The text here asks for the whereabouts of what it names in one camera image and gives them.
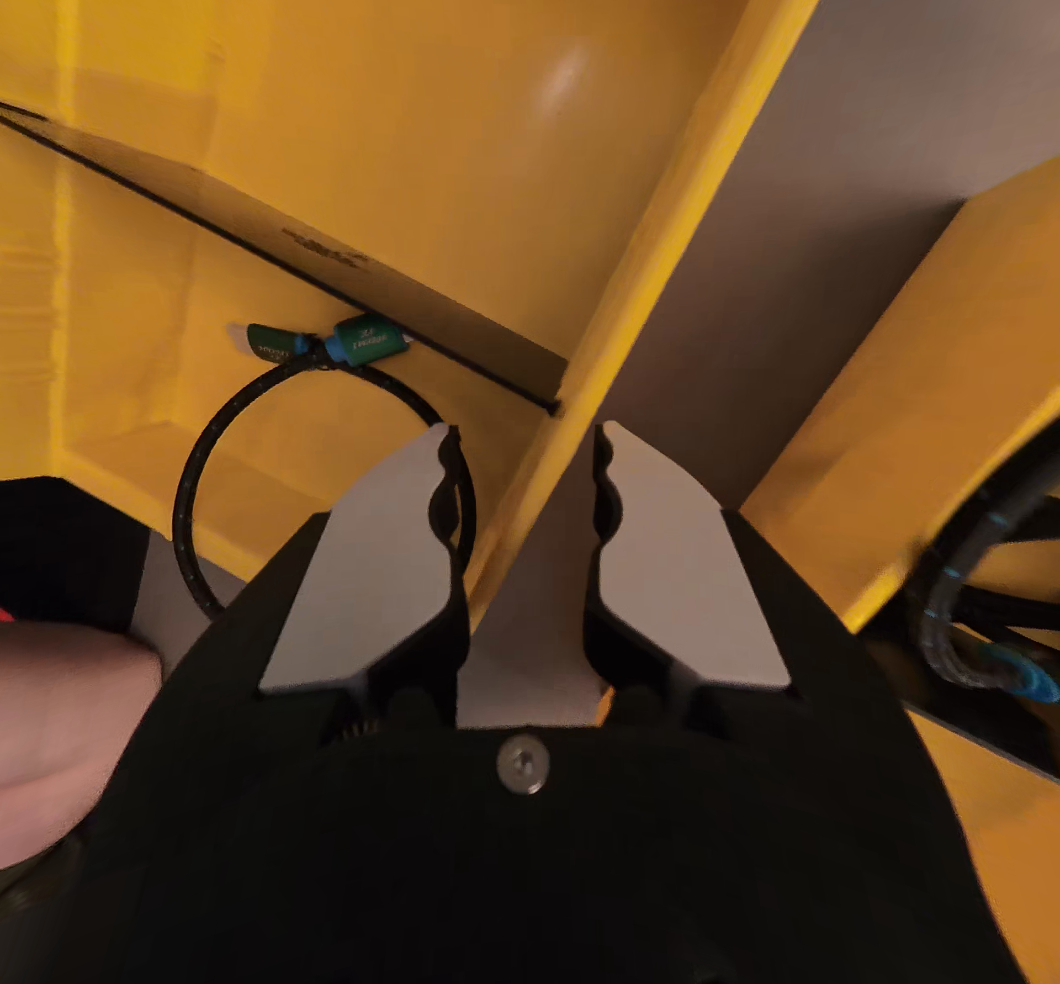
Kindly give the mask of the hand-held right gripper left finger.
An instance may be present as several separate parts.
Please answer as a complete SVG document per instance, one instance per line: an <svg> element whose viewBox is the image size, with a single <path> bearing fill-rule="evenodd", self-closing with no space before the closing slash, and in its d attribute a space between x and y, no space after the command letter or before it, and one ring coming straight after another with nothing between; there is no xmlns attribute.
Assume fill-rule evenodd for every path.
<svg viewBox="0 0 1060 984"><path fill-rule="evenodd" d="M335 503L260 691L367 687L373 666L447 614L469 642L452 542L461 454L458 432L435 424Z"/></svg>

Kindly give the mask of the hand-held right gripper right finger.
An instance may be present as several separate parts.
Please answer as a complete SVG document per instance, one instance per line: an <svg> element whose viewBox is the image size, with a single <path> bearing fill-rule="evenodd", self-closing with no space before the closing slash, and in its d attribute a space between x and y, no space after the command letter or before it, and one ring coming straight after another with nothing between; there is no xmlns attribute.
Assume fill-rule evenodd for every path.
<svg viewBox="0 0 1060 984"><path fill-rule="evenodd" d="M616 689L791 685L722 506L614 421L596 427L596 495L583 643Z"/></svg>

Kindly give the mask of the yellow plastic bin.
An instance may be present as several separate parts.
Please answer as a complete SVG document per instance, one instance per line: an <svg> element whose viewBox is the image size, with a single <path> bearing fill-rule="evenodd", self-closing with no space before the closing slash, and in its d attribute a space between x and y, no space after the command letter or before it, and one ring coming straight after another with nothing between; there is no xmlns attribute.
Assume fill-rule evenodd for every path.
<svg viewBox="0 0 1060 984"><path fill-rule="evenodd" d="M962 204L743 515L855 632L1058 982L1059 160Z"/></svg>
<svg viewBox="0 0 1060 984"><path fill-rule="evenodd" d="M412 336L484 615L819 0L2 0L2 103L231 184L568 362L555 416ZM2 125L2 479L169 535L264 370L364 313Z"/></svg>

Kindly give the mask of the person's left forearm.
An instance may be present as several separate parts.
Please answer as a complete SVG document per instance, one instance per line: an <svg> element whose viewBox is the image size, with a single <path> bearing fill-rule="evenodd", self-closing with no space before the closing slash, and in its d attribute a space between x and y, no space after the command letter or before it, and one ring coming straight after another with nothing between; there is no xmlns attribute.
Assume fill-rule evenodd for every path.
<svg viewBox="0 0 1060 984"><path fill-rule="evenodd" d="M98 805L156 698L162 661L80 625L1 628L1 866L58 844Z"/></svg>

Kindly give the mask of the black bin divider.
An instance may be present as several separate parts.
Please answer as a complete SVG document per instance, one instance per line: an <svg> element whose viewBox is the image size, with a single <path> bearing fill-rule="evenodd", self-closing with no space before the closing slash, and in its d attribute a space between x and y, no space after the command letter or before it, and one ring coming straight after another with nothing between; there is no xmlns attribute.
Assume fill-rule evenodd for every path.
<svg viewBox="0 0 1060 984"><path fill-rule="evenodd" d="M73 129L3 102L2 125L272 264L313 288L395 322L417 341L550 416L561 355L428 285L326 236L195 166Z"/></svg>

